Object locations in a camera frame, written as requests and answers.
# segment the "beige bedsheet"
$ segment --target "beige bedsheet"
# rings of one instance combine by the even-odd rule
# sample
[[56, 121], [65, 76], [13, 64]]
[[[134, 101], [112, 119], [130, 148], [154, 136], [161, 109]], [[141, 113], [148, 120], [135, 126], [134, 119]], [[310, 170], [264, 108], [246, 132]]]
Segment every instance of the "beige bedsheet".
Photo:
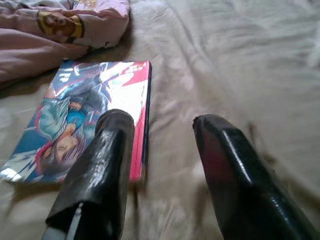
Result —
[[[320, 2], [132, 0], [131, 7], [120, 44], [84, 59], [153, 67], [149, 178], [138, 211], [129, 195], [122, 239], [222, 239], [192, 131], [204, 113], [226, 117], [255, 142], [320, 231]], [[0, 92], [0, 165], [54, 73]], [[0, 239], [40, 239], [56, 190], [0, 181]]]

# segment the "book cover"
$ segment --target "book cover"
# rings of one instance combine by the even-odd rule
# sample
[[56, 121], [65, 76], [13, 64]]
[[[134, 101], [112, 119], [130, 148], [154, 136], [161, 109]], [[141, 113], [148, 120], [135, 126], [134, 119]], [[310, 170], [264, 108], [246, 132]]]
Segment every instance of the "book cover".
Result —
[[145, 177], [151, 65], [148, 61], [65, 61], [0, 177], [11, 182], [61, 182], [94, 138], [100, 115], [121, 109], [134, 119], [130, 182]]

